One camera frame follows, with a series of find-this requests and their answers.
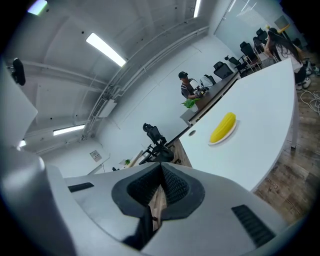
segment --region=woman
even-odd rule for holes
[[[306,68],[302,64],[302,51],[292,42],[279,35],[273,27],[268,31],[265,53],[270,57],[275,57],[278,61],[290,58],[294,71],[295,88],[301,90],[309,87],[311,80],[307,77]]]

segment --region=yellow corn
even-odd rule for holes
[[[236,115],[232,112],[227,113],[210,137],[210,142],[220,141],[231,130],[236,122]]]

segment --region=black hair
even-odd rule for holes
[[[301,59],[299,57],[299,53],[297,48],[293,45],[293,43],[285,38],[283,38],[275,28],[271,27],[268,31],[270,43],[269,43],[269,50],[273,56],[275,56],[278,61],[281,61],[277,47],[281,49],[281,55],[283,57],[288,57],[291,52],[294,58],[299,62]]]
[[[181,71],[180,73],[179,73],[179,78],[181,79],[181,78],[187,78],[188,77],[188,73],[186,73],[186,72],[183,72],[183,71]]]

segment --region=green plant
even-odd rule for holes
[[[181,103],[184,105],[187,109],[190,109],[193,107],[193,105],[196,103],[196,101],[200,100],[199,98],[190,99],[188,98],[185,102]]]

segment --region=wooden floor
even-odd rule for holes
[[[316,56],[307,53],[306,57],[320,67]],[[310,78],[308,90],[320,91],[320,76],[312,74]],[[300,122],[296,149],[291,149],[290,141],[287,140],[275,166],[254,192],[277,210],[289,224],[309,212],[320,185],[320,116],[301,101],[301,93],[302,91],[298,92]],[[302,97],[306,102],[312,100],[307,93]],[[173,161],[179,158],[181,165],[192,167],[179,139],[173,145]],[[164,200],[165,196],[160,188],[150,203],[151,209],[154,207],[152,214],[158,218],[161,210],[166,207]]]

